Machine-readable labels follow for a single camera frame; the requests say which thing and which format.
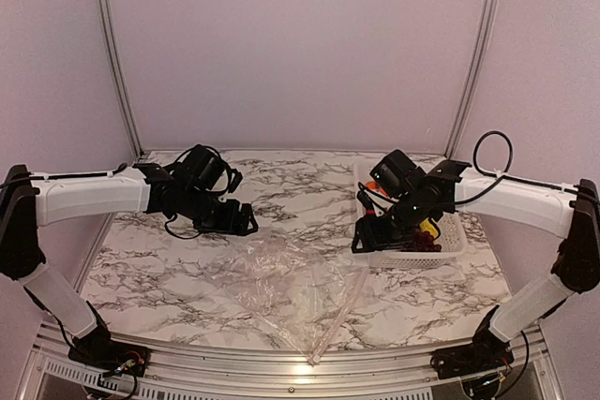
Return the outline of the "clear zip top bag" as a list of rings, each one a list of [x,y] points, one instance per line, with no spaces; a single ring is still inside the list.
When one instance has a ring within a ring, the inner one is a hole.
[[[311,366],[321,362],[368,277],[313,246],[267,231],[216,254],[202,271]]]

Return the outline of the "white plastic basket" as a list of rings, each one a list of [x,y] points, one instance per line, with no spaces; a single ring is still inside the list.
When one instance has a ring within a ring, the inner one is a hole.
[[[468,246],[458,215],[445,214],[401,230],[385,216],[394,199],[369,175],[365,162],[353,165],[357,220],[351,251],[376,269],[435,269],[455,262]]]

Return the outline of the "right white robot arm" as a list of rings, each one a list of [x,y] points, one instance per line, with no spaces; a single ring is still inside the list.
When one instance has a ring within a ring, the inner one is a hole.
[[[512,363],[511,341],[553,314],[572,295],[599,284],[599,197],[594,182],[552,185],[484,174],[468,162],[445,159],[430,171],[400,151],[370,173],[391,201],[382,214],[365,212],[354,227],[353,253],[400,250],[416,241],[420,224],[464,211],[545,230],[561,243],[548,274],[540,276],[482,319],[472,341],[439,348],[430,364],[440,379],[465,377]]]

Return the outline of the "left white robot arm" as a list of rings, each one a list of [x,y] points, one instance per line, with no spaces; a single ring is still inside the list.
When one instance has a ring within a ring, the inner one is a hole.
[[[85,173],[33,173],[13,166],[1,185],[1,273],[18,282],[33,302],[56,320],[75,362],[105,376],[140,378],[148,348],[115,341],[99,312],[47,261],[38,230],[80,216],[112,213],[185,217],[198,234],[248,236],[258,230],[252,207],[223,200],[214,185],[222,169],[182,163],[122,165]]]

